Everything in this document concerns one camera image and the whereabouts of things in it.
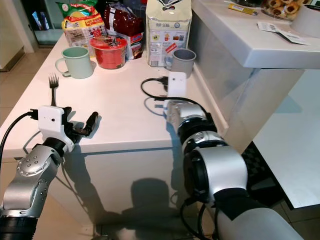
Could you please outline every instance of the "white countertop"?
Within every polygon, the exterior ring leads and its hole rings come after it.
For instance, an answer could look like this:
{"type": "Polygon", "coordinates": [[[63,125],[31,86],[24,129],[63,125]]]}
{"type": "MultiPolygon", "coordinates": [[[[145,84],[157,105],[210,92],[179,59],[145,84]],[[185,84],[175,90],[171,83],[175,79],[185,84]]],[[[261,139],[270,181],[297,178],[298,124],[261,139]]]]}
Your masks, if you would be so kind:
{"type": "MultiPolygon", "coordinates": [[[[131,60],[122,68],[107,70],[96,66],[93,75],[88,78],[64,78],[58,74],[55,61],[62,57],[61,52],[67,47],[67,40],[62,35],[1,126],[1,139],[8,126],[18,116],[28,112],[29,109],[51,104],[48,76],[50,73],[56,73],[59,76],[56,104],[60,107],[72,107],[75,111],[72,121],[85,123],[94,111],[102,117],[94,136],[83,137],[80,140],[82,153],[172,146],[172,136],[166,130],[166,120],[161,116],[163,109],[159,107],[163,102],[148,99],[146,105],[159,115],[152,113],[144,105],[148,96],[140,90],[140,83],[143,80],[168,76],[169,72],[166,69],[149,67],[145,51],[142,58],[131,60]]],[[[188,79],[187,97],[207,107],[203,99],[204,93],[200,93],[195,81],[193,72],[188,79]]],[[[162,85],[158,83],[147,83],[145,89],[155,95],[165,94],[162,85]]],[[[29,117],[22,119],[7,138],[3,156],[5,158],[24,156],[23,148],[30,150],[35,144],[43,142],[42,135],[36,134],[38,131],[38,121],[29,117]]]]}
{"type": "Polygon", "coordinates": [[[253,140],[294,208],[320,204],[319,76],[306,71],[253,140]]]}
{"type": "Polygon", "coordinates": [[[245,68],[320,69],[320,38],[299,34],[290,22],[228,9],[223,0],[192,0],[192,9],[232,56],[245,68]],[[306,39],[310,45],[290,43],[277,33],[261,31],[257,22],[276,24],[306,39]]]}

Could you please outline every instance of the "mint green mug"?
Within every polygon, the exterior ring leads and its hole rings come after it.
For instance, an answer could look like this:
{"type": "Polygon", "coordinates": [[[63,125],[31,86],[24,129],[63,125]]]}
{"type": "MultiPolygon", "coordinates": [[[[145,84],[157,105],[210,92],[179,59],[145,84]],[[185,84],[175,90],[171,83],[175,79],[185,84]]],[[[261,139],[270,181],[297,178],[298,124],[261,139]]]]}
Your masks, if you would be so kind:
{"type": "Polygon", "coordinates": [[[90,62],[89,51],[81,46],[72,46],[62,51],[63,58],[55,62],[55,68],[62,73],[64,77],[73,77],[75,79],[85,79],[90,77],[94,70],[90,62]],[[67,72],[62,72],[58,64],[65,61],[67,72]]]}

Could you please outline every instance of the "yellow package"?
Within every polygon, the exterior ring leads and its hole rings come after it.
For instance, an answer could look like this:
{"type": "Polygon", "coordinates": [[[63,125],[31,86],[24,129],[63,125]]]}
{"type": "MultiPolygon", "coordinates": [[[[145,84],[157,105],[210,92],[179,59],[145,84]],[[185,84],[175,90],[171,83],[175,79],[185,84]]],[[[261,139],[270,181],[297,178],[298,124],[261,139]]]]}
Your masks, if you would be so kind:
{"type": "Polygon", "coordinates": [[[95,56],[95,50],[90,46],[89,40],[107,34],[104,21],[99,13],[84,16],[80,12],[73,12],[71,16],[64,18],[62,29],[70,47],[87,48],[91,57],[95,56]]]}

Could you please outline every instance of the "mug handle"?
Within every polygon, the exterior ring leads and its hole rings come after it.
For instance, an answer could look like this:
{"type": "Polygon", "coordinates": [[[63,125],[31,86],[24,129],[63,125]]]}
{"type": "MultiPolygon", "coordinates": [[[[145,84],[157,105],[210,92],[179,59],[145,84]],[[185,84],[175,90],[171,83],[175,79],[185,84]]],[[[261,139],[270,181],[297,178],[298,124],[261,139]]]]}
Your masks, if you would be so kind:
{"type": "Polygon", "coordinates": [[[61,62],[61,61],[64,61],[65,59],[64,58],[60,58],[60,59],[58,59],[57,61],[55,61],[55,68],[64,76],[64,77],[70,77],[71,76],[71,74],[70,74],[70,72],[69,71],[65,71],[65,72],[62,72],[62,71],[60,71],[59,70],[59,68],[58,68],[58,64],[61,62]]]}

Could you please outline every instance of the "red bag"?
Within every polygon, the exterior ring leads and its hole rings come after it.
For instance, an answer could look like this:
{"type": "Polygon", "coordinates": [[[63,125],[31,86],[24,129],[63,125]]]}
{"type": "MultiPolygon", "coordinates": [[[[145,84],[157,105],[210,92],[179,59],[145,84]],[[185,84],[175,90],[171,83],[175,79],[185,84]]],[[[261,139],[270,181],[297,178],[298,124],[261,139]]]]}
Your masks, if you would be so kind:
{"type": "Polygon", "coordinates": [[[143,19],[137,17],[130,8],[120,3],[108,6],[102,19],[109,35],[118,35],[126,39],[126,57],[130,60],[141,58],[144,51],[145,26],[143,19]]]}

